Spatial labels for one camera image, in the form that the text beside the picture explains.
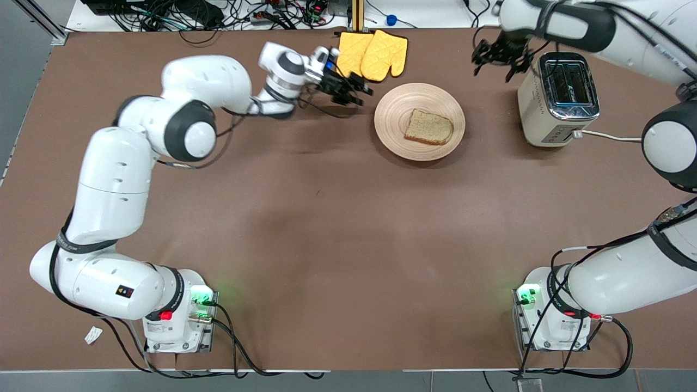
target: yellow glove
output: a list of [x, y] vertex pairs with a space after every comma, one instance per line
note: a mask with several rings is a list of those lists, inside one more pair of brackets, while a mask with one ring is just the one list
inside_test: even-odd
[[342, 33], [342, 37], [339, 39], [341, 54], [337, 60], [339, 73], [345, 77], [351, 76], [352, 72], [363, 76], [360, 72], [360, 64], [363, 61], [365, 50], [372, 40], [372, 34]]
[[365, 50], [360, 66], [363, 77], [382, 82], [387, 77], [390, 67], [392, 76], [400, 76], [404, 72], [408, 42], [406, 38], [392, 36], [381, 30], [376, 31]]

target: brown table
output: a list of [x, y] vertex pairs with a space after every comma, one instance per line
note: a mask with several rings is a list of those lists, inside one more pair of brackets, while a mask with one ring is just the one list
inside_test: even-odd
[[[471, 30], [397, 33], [410, 40], [406, 71], [375, 84], [358, 115], [337, 120], [308, 109], [285, 121], [248, 119], [212, 167], [158, 165], [143, 227], [119, 242], [125, 255], [200, 272], [265, 368], [515, 368], [510, 290], [557, 249], [640, 229], [682, 196], [636, 144], [527, 144], [515, 93], [523, 76], [506, 84], [507, 70], [490, 67], [473, 77]], [[267, 40], [301, 53], [338, 44], [318, 30], [220, 33], [206, 48], [176, 33], [76, 33], [54, 49], [0, 190], [0, 368], [130, 367], [108, 331], [84, 344], [90, 326], [103, 325], [35, 284], [29, 262], [70, 210], [90, 135], [123, 100], [158, 94], [163, 65], [193, 54], [237, 58], [258, 90], [265, 73], [256, 60]], [[676, 102], [671, 86], [588, 61], [602, 104], [592, 129], [636, 136]], [[408, 162], [375, 135], [380, 97], [409, 82], [446, 89], [465, 112], [465, 137], [442, 160]], [[218, 117], [219, 127], [228, 124]], [[696, 299], [621, 315], [634, 337], [634, 367], [694, 367]], [[605, 328], [571, 365], [616, 367], [623, 345]], [[158, 363], [230, 368], [230, 356], [220, 335], [211, 354]], [[529, 364], [561, 358], [533, 355]]]

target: gray floor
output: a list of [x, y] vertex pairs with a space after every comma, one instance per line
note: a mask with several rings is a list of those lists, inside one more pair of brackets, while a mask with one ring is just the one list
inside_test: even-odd
[[[73, 0], [43, 0], [40, 5], [59, 23], [68, 20]], [[20, 130], [24, 113], [43, 72], [50, 39], [11, 1], [0, 1], [0, 171]], [[516, 390], [511, 375], [490, 372], [495, 392]], [[630, 371], [618, 379], [593, 380], [558, 375], [543, 377], [545, 391], [564, 392], [688, 392], [697, 391], [697, 371]], [[481, 372], [334, 372], [320, 381], [303, 375], [259, 377], [243, 380], [217, 377], [201, 380], [169, 380], [138, 372], [0, 372], [0, 391], [177, 392], [192, 389], [217, 391], [400, 391], [486, 392]]]

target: black sticker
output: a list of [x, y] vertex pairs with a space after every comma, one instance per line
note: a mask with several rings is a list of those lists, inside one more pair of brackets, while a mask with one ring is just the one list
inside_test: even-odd
[[116, 289], [116, 295], [130, 298], [130, 296], [133, 295], [133, 289], [124, 285], [120, 285], [118, 286], [118, 289]]

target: metal bracket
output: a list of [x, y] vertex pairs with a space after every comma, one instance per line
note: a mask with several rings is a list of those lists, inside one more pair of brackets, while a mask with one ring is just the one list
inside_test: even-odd
[[60, 24], [54, 22], [51, 17], [34, 0], [12, 0], [20, 7], [36, 24], [47, 34], [53, 37], [51, 46], [63, 46], [66, 44], [68, 34], [63, 31]]

